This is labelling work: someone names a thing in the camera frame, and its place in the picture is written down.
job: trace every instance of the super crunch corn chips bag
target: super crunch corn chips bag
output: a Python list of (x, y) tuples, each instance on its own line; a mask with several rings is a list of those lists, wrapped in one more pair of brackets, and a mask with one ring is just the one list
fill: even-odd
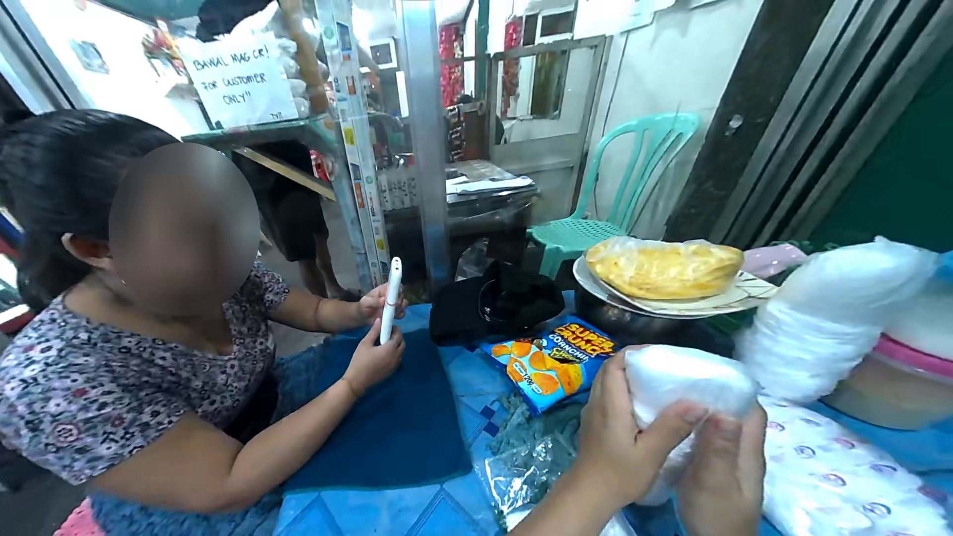
[(481, 344), (480, 349), (506, 367), (507, 376), (538, 414), (589, 389), (618, 345), (592, 325), (569, 316), (539, 337)]

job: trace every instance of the pink container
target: pink container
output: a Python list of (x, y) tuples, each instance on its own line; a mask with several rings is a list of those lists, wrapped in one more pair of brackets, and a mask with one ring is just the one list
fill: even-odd
[(871, 424), (926, 428), (953, 416), (953, 361), (882, 335), (824, 402)]

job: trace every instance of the floral blouse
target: floral blouse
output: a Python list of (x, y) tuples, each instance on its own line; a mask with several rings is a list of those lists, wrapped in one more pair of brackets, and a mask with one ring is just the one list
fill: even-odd
[(185, 412), (228, 425), (274, 362), (267, 316), (287, 296), (281, 277), (256, 262), (223, 306), (229, 356), (90, 320), (60, 296), (0, 356), (0, 440), (80, 484), (157, 439)]

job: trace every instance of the red decoration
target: red decoration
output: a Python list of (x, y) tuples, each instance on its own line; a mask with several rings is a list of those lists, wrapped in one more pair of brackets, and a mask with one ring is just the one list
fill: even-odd
[[(459, 24), (440, 27), (440, 59), (463, 57), (463, 31)], [(444, 63), (440, 66), (440, 94), (443, 107), (453, 106), (463, 93), (463, 64)]]
[[(508, 51), (515, 49), (523, 44), (523, 17), (511, 17), (506, 22), (503, 34), (503, 49)], [(503, 60), (503, 98), (502, 98), (502, 117), (508, 117), (510, 111), (510, 98), (519, 91), (519, 58), (509, 58)]]

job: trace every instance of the woman's hand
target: woman's hand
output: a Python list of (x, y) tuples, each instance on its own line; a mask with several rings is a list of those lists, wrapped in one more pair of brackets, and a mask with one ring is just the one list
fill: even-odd
[(679, 483), (679, 512), (690, 536), (755, 536), (764, 486), (764, 427), (760, 405), (743, 423), (713, 415)]
[(676, 402), (639, 430), (624, 369), (626, 350), (636, 348), (622, 349), (599, 369), (582, 410), (579, 455), (572, 469), (592, 481), (590, 492), (603, 494), (612, 511), (645, 495), (669, 452), (706, 415), (700, 405)]
[[(360, 315), (362, 318), (364, 318), (364, 321), (366, 323), (373, 323), (375, 319), (379, 319), (381, 314), (384, 312), (384, 303), (386, 301), (387, 283), (384, 283), (371, 292), (365, 294), (357, 303), (357, 307), (360, 310)], [(404, 318), (404, 313), (406, 310), (407, 300), (404, 299), (404, 285), (400, 285), (400, 292), (397, 293), (397, 303), (396, 309), (394, 310), (394, 318)]]
[(374, 320), (371, 331), (364, 336), (351, 358), (348, 370), (344, 372), (344, 380), (354, 390), (355, 396), (362, 396), (375, 383), (385, 380), (400, 365), (400, 357), (404, 353), (404, 336), (400, 328), (394, 326), (391, 338), (375, 346), (380, 338), (380, 319)]

